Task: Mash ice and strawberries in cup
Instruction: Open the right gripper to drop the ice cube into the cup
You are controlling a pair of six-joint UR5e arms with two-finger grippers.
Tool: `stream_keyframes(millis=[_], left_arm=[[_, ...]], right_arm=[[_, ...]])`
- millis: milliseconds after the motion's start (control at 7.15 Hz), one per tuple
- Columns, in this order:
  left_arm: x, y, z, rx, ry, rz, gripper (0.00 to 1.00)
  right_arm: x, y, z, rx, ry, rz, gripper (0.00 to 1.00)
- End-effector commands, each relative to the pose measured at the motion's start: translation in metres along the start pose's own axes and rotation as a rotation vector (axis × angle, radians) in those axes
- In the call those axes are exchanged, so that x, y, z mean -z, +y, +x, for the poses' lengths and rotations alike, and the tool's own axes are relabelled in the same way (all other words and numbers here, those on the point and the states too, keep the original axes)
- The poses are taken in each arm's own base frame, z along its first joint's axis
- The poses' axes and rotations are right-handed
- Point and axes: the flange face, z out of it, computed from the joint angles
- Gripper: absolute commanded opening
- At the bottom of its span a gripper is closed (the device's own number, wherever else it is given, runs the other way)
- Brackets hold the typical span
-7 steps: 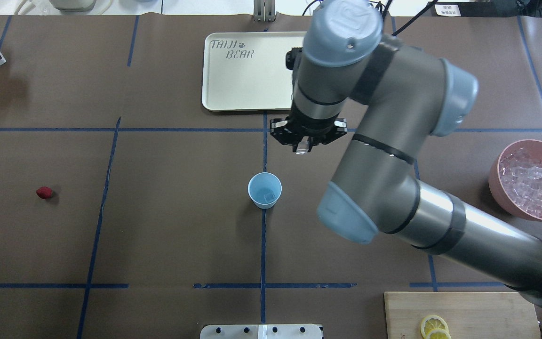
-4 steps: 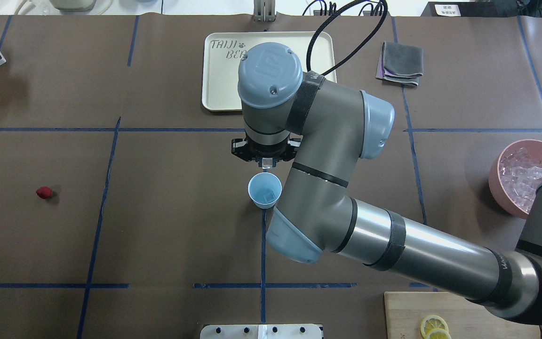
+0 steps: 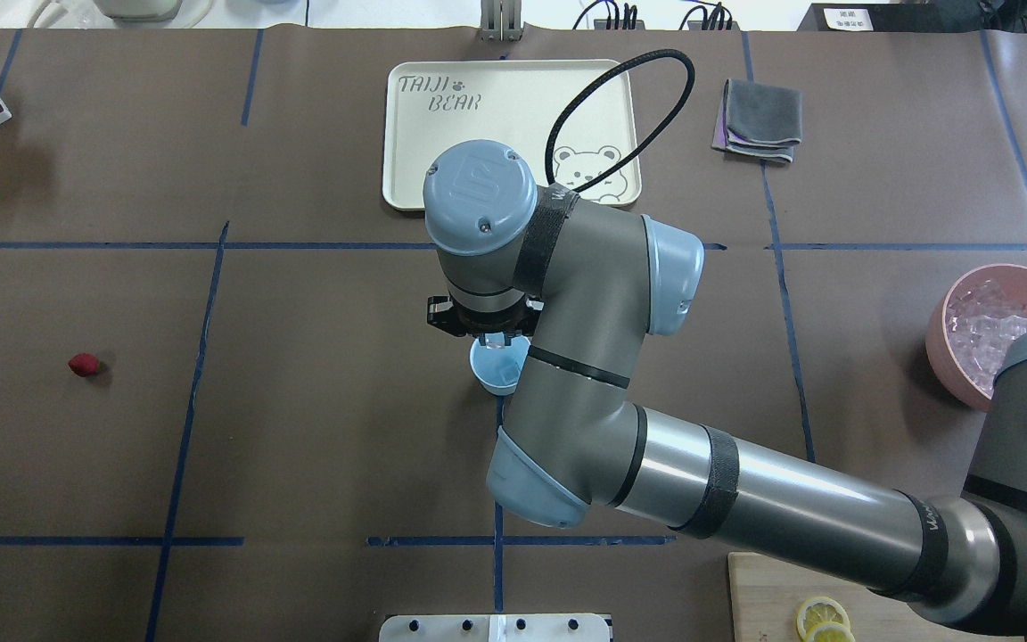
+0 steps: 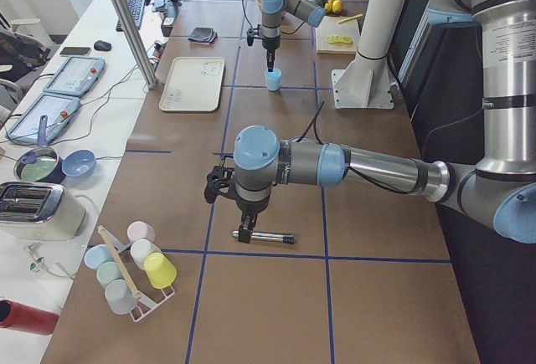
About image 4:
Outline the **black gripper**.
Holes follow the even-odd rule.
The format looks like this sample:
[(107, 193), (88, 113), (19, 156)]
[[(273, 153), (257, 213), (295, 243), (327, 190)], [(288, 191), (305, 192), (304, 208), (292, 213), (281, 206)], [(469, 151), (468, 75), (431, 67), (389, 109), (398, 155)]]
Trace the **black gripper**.
[(275, 67), (276, 50), (280, 47), (280, 32), (263, 33), (262, 37), (262, 45), (266, 50), (267, 71), (272, 72)]
[(258, 214), (263, 212), (267, 206), (267, 200), (246, 201), (239, 200), (236, 202), (237, 207), (241, 211), (240, 226), (238, 230), (238, 241), (241, 243), (250, 243), (250, 233), (255, 229)]

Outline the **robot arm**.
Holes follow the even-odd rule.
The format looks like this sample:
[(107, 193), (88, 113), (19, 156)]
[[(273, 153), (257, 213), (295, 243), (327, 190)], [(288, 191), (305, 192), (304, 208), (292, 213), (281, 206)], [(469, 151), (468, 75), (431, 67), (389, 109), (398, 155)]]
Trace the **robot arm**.
[(234, 142), (230, 191), (242, 212), (240, 242), (277, 184), (336, 186), (362, 179), (402, 195), (420, 195), (465, 214), (505, 238), (535, 240), (535, 0), (429, 0), (431, 23), (482, 27), (484, 154), (475, 165), (400, 156), (409, 128), (374, 118), (386, 106), (386, 59), (405, 0), (369, 0), (354, 60), (333, 76), (334, 104), (358, 111), (348, 143), (281, 140), (265, 126)]
[(261, 0), (260, 38), (266, 50), (267, 71), (275, 68), (276, 50), (281, 44), (283, 11), (317, 28), (326, 15), (328, 0)]

